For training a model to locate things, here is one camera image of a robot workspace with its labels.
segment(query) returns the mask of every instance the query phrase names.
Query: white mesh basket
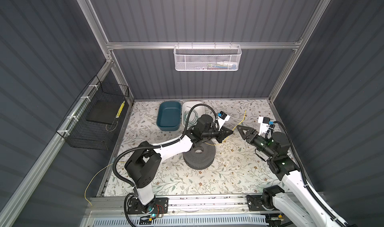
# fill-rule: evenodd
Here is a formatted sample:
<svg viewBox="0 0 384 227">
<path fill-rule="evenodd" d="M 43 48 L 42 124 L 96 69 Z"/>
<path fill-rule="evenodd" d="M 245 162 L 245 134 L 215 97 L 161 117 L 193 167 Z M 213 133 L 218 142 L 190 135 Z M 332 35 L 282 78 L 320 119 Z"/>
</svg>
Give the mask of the white mesh basket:
<svg viewBox="0 0 384 227">
<path fill-rule="evenodd" d="M 177 71 L 237 71 L 241 48 L 179 48 L 175 45 Z"/>
</svg>

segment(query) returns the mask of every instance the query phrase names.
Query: gray corrugated wall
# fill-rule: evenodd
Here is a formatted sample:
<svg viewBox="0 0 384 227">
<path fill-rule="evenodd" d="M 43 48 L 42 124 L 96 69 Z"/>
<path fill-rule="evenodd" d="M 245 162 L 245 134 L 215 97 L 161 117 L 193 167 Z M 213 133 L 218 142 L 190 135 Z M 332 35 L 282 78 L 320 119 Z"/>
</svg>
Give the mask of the gray corrugated wall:
<svg viewBox="0 0 384 227">
<path fill-rule="evenodd" d="M 104 62 L 76 0 L 0 0 L 0 209 Z M 64 146 L 16 225 L 62 217 L 77 226 L 65 208 L 83 213 L 76 200 L 108 162 L 104 154 Z"/>
<path fill-rule="evenodd" d="M 332 0 L 275 105 L 350 224 L 384 221 L 384 0 Z"/>
<path fill-rule="evenodd" d="M 172 50 L 114 50 L 135 99 L 268 97 L 290 49 L 243 50 L 238 71 L 175 70 Z"/>
<path fill-rule="evenodd" d="M 91 1 L 110 42 L 286 42 L 319 0 Z"/>
</svg>

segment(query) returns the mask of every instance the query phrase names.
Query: floral patterned surface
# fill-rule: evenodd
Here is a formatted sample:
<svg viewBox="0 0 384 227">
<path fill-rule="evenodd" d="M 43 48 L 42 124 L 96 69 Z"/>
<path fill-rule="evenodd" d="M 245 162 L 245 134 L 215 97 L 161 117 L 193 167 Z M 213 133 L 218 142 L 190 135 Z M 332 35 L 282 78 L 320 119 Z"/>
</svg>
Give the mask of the floral patterned surface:
<svg viewBox="0 0 384 227">
<path fill-rule="evenodd" d="M 136 147 L 143 141 L 161 143 L 182 133 L 182 125 L 174 132 L 163 132 L 157 127 L 157 110 L 161 103 L 161 101 L 135 102 L 119 153 Z M 203 103 L 211 106 L 216 113 L 222 110 L 229 114 L 231 118 L 225 126 L 230 129 L 243 119 L 245 110 L 247 113 L 242 125 L 258 130 L 259 116 L 275 120 L 267 100 L 208 100 Z M 205 108 L 205 113 L 212 114 L 208 108 Z M 188 167 L 182 154 L 164 161 L 152 181 L 154 193 L 156 195 L 238 194 L 261 192 L 264 187 L 275 184 L 282 186 L 266 162 L 255 155 L 255 148 L 246 143 L 236 129 L 222 144 L 215 147 L 214 162 L 201 171 Z M 124 156 L 121 161 L 126 161 L 129 156 Z M 118 164 L 118 172 L 128 177 L 124 163 Z M 130 192 L 132 187 L 112 173 L 104 196 L 125 196 Z"/>
</svg>

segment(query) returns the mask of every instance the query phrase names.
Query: black mounting plate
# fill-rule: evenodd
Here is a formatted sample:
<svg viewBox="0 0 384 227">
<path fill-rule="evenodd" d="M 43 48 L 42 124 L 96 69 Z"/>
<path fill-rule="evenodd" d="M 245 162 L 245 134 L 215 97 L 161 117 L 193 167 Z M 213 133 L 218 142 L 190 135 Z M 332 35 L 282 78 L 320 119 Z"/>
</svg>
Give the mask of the black mounting plate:
<svg viewBox="0 0 384 227">
<path fill-rule="evenodd" d="M 247 195 L 247 205 L 249 208 L 249 211 L 265 211 L 265 210 L 277 210 L 276 208 L 273 209 L 266 209 L 262 205 L 262 195 Z"/>
<path fill-rule="evenodd" d="M 141 209 L 141 203 L 139 199 L 130 198 L 128 202 L 128 214 L 157 214 L 156 205 L 162 206 L 159 207 L 159 214 L 166 214 L 168 212 L 168 198 L 155 198 L 155 208 L 153 208 L 151 213 L 143 213 Z"/>
</svg>

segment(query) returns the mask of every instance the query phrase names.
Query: wire mesh basket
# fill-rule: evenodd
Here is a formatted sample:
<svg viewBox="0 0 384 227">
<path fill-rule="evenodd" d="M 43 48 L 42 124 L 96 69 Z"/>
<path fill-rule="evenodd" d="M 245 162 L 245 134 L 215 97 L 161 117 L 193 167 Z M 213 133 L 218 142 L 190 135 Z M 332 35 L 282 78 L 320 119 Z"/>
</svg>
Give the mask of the wire mesh basket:
<svg viewBox="0 0 384 227">
<path fill-rule="evenodd" d="M 88 96 L 82 97 L 83 100 L 79 109 L 73 115 L 62 120 L 61 124 L 66 118 L 70 118 L 66 129 L 56 129 L 56 132 L 71 147 L 113 149 L 127 114 L 128 97 L 128 86 L 98 82 Z M 95 112 L 97 106 L 104 106 L 105 108 Z M 104 119 L 98 120 L 98 115 L 103 115 L 103 112 L 110 112 L 110 114 L 107 117 L 104 116 Z"/>
<path fill-rule="evenodd" d="M 177 71 L 237 71 L 241 57 L 240 46 L 229 48 L 174 47 Z"/>
</svg>

